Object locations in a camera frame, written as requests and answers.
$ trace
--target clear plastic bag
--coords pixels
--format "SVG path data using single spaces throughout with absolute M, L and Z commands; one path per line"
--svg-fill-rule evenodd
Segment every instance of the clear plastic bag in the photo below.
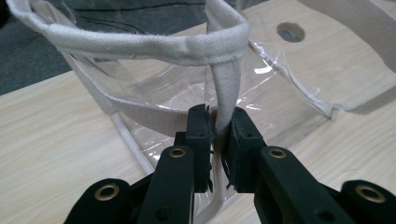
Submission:
M 163 1 L 160 5 L 150 1 L 51 2 L 73 26 L 98 34 L 198 35 L 208 30 L 202 24 L 206 22 L 204 1 Z M 243 9 L 259 2 L 237 3 L 236 6 Z M 161 13 L 163 7 L 167 7 L 170 14 Z M 295 14 L 283 13 L 285 7 L 294 7 Z M 318 126 L 335 118 L 339 109 L 356 109 L 396 85 L 395 74 L 379 56 L 372 56 L 376 54 L 367 44 L 343 41 L 354 35 L 351 32 L 338 38 L 340 33 L 346 33 L 345 26 L 318 12 L 311 13 L 321 20 L 319 22 L 312 23 L 309 16 L 296 16 L 304 10 L 307 8 L 298 2 L 269 1 L 244 11 L 252 32 L 247 53 L 235 67 L 241 70 L 236 105 L 247 111 L 267 145 L 291 148 Z M 47 16 L 46 20 L 54 23 L 63 20 L 49 15 L 42 17 Z M 161 20 L 161 27 L 149 22 L 143 24 L 134 17 Z M 321 46 L 328 41 L 336 47 L 323 49 Z M 347 51 L 343 51 L 345 44 L 348 44 Z M 63 55 L 98 104 L 114 119 L 147 173 L 155 168 L 162 150 L 173 145 L 174 133 L 159 133 L 145 127 L 140 118 L 130 116 L 128 108 L 114 106 L 107 99 L 180 115 L 175 118 L 184 118 L 194 105 L 206 103 L 211 110 L 218 106 L 209 65 L 182 66 L 152 59 L 109 60 L 68 52 Z M 375 76 L 360 76 L 362 73 Z M 375 83 L 375 89 L 367 91 L 371 83 Z M 183 120 L 174 122 L 183 124 Z M 183 131 L 181 126 L 170 127 L 170 130 L 177 129 Z M 215 153 L 213 161 L 218 159 L 219 154 Z M 235 195 L 233 189 L 225 188 L 228 180 L 220 163 L 214 162 L 211 176 L 215 178 L 214 192 L 195 195 L 197 223 L 207 222 Z

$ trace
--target transparent vinyl tote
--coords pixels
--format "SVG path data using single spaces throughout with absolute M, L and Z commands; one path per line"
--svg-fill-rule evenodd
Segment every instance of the transparent vinyl tote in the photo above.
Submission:
M 292 148 L 340 110 L 367 113 L 364 106 L 396 84 L 396 22 L 371 1 L 8 3 L 62 53 L 147 174 L 185 131 L 194 105 L 217 111 L 220 142 L 237 105 L 268 145 Z M 349 43 L 352 37 L 359 41 Z M 235 195 L 226 189 L 220 146 L 213 148 L 214 191 L 195 195 L 198 223 Z

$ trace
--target hole in plastic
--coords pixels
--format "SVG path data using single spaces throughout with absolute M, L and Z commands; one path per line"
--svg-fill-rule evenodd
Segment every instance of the hole in plastic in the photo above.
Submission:
M 119 194 L 120 188 L 116 184 L 107 184 L 95 192 L 95 198 L 98 201 L 108 201 Z
M 327 211 L 324 208 L 318 208 L 315 211 L 315 215 L 317 215 L 318 218 L 320 218 L 320 220 L 325 221 L 325 222 L 334 222 L 335 221 L 335 216 Z
M 181 149 L 181 148 L 175 148 L 169 152 L 169 155 L 173 158 L 180 158 L 180 157 L 183 157 L 184 155 L 186 155 L 186 150 Z
M 286 157 L 286 153 L 283 150 L 280 150 L 280 149 L 271 149 L 268 153 L 272 157 L 279 158 L 279 159 L 282 159 L 282 158 Z
M 155 213 L 155 217 L 160 221 L 167 221 L 172 216 L 172 209 L 168 207 L 160 208 Z
M 298 43 L 304 40 L 305 31 L 297 23 L 282 22 L 276 28 L 277 34 L 285 41 Z
M 362 198 L 372 203 L 384 203 L 386 201 L 385 196 L 381 192 L 369 186 L 358 185 L 355 190 Z

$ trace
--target light wood surface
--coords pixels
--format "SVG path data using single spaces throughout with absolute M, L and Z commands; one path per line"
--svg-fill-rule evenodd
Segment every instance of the light wood surface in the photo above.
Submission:
M 268 8 L 276 12 L 276 6 Z M 254 10 L 265 14 L 267 9 Z M 292 50 L 290 55 L 290 66 L 296 66 L 298 58 L 292 59 Z M 380 61 L 375 66 L 387 70 Z M 392 97 L 366 115 L 342 113 L 309 134 L 293 152 L 318 181 L 332 188 L 364 179 L 395 194 Z M 0 223 L 62 223 L 92 183 L 114 177 L 133 184 L 144 176 L 110 118 L 73 72 L 0 96 L 0 115 Z M 252 196 L 240 196 L 211 223 L 260 223 Z

